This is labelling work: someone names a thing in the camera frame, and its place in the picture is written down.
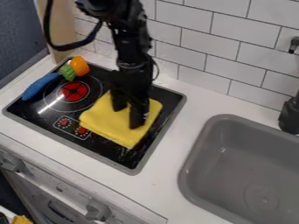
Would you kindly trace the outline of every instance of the red burner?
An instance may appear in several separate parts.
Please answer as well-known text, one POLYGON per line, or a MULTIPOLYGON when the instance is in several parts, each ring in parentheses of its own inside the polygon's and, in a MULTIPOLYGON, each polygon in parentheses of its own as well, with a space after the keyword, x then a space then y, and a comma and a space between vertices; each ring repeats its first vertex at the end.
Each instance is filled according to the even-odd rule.
POLYGON ((88 94, 88 86, 84 82, 71 82, 62 86, 59 90, 60 95, 64 95, 63 101, 78 102, 88 94))

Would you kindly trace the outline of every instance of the sink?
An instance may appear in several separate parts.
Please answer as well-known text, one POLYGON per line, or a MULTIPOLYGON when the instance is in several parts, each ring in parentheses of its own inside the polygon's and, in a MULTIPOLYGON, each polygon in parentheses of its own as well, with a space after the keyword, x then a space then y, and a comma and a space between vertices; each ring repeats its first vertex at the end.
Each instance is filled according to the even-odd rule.
POLYGON ((192 204, 235 224, 298 224, 299 138, 235 115, 214 116, 178 186, 192 204))

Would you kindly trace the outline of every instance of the tile wall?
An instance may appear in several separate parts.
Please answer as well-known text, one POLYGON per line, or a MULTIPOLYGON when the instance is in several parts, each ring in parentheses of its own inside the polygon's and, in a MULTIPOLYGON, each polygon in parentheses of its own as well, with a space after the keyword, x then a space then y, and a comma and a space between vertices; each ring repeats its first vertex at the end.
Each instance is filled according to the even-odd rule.
MULTIPOLYGON (((170 77, 280 110, 299 88, 299 2, 142 0, 154 38, 150 54, 170 77)), ((95 20, 75 12, 78 38, 95 20)), ((114 58, 107 27, 85 49, 114 58)))

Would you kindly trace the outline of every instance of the yellow sponge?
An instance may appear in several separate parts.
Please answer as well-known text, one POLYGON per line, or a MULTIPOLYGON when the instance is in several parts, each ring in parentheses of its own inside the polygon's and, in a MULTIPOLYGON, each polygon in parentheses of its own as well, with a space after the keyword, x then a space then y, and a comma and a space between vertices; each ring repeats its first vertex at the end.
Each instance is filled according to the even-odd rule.
POLYGON ((33 224, 33 222, 27 220, 27 218, 22 215, 22 216, 16 216, 11 224, 33 224))
POLYGON ((80 115, 80 126, 128 149, 134 148, 145 136, 162 109, 159 101, 149 100, 149 117, 137 129, 129 128, 129 107, 114 112, 111 94, 105 93, 89 110, 80 115))

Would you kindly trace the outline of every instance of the yellow object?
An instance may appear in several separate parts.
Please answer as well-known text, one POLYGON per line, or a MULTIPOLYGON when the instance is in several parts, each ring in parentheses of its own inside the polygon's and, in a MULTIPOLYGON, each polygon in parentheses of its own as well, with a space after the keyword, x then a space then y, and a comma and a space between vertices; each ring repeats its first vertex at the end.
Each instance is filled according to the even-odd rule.
POLYGON ((74 57, 71 60, 70 66, 77 76, 83 76, 90 72, 89 65, 81 56, 74 57))
POLYGON ((33 222, 27 220, 27 218, 24 215, 22 215, 22 216, 17 215, 13 219, 11 224, 33 224, 33 222))
POLYGON ((80 126, 91 130, 93 133, 105 137, 116 144, 128 149, 134 148, 145 136, 150 126, 158 117, 162 109, 159 101, 149 100, 149 117, 146 123, 137 128, 129 128, 129 107, 114 112, 111 94, 104 94, 89 110, 80 116, 80 126))

